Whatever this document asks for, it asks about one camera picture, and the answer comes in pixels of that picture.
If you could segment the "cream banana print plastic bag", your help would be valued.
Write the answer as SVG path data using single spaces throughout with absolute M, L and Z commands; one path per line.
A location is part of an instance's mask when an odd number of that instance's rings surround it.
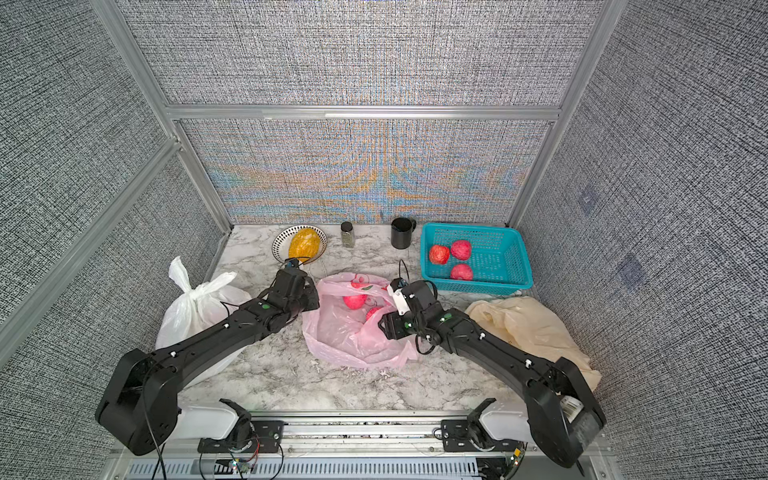
M 529 354 L 555 362 L 572 361 L 594 392 L 602 375 L 590 366 L 590 357 L 571 337 L 560 318 L 537 299 L 515 296 L 501 300 L 479 300 L 465 313 L 482 328 Z

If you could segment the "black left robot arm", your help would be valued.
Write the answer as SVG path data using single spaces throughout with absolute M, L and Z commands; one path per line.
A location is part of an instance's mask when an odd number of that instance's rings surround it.
M 243 408 L 232 403 L 183 406 L 179 393 L 226 357 L 318 308 L 309 274 L 298 266 L 283 266 L 268 289 L 213 326 L 150 353 L 125 353 L 96 408 L 96 422 L 137 456 L 171 439 L 227 437 L 249 417 Z

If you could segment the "pink plastic bag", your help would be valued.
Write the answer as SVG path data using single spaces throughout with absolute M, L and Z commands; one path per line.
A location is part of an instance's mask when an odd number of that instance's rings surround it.
M 372 307 L 382 306 L 384 314 L 396 310 L 387 292 L 389 284 L 376 275 L 349 272 L 320 279 L 319 308 L 301 315 L 309 351 L 333 365 L 366 370 L 401 368 L 416 361 L 419 354 L 412 339 L 388 340 L 378 328 L 379 320 L 365 322 Z M 359 294 L 368 296 L 366 304 L 348 309 L 343 297 Z

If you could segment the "pink red apple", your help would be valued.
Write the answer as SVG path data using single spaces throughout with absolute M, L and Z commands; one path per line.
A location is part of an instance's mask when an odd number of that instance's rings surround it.
M 348 309 L 359 310 L 366 304 L 367 298 L 366 294 L 349 295 L 343 297 L 343 302 Z
M 457 281 L 472 281 L 474 279 L 474 273 L 468 264 L 459 263 L 454 265 L 451 269 L 450 278 Z
M 370 321 L 378 321 L 378 320 L 381 319 L 383 314 L 384 314 L 384 312 L 383 312 L 383 307 L 382 306 L 372 307 L 371 309 L 369 309 L 366 312 L 365 322 L 368 323 Z

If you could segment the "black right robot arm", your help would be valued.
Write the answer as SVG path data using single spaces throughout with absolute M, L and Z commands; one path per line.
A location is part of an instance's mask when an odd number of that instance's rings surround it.
M 396 279 L 386 287 L 397 308 L 378 328 L 389 340 L 414 336 L 429 349 L 467 358 L 510 387 L 526 405 L 532 441 L 554 463 L 570 468 L 605 427 L 606 417 L 572 361 L 552 362 L 514 347 L 472 320 L 446 309 L 424 280 Z

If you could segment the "white plastic bag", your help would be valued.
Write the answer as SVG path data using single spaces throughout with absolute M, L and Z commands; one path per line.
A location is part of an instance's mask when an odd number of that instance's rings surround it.
M 232 285 L 235 272 L 224 272 L 213 280 L 193 287 L 181 258 L 174 258 L 169 278 L 181 295 L 166 309 L 155 341 L 155 348 L 169 347 L 214 326 L 232 314 L 252 296 Z

